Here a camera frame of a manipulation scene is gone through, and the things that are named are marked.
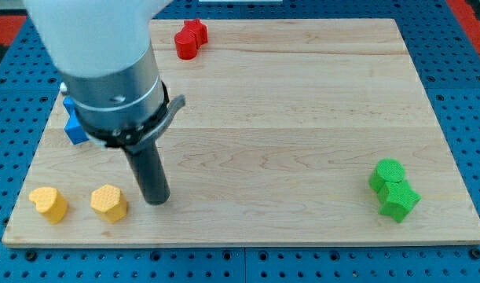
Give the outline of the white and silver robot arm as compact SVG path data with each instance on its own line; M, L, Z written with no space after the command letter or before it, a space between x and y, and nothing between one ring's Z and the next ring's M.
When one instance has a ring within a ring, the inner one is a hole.
M168 101L149 22L172 0L25 0L86 134L131 154L155 140L183 106Z

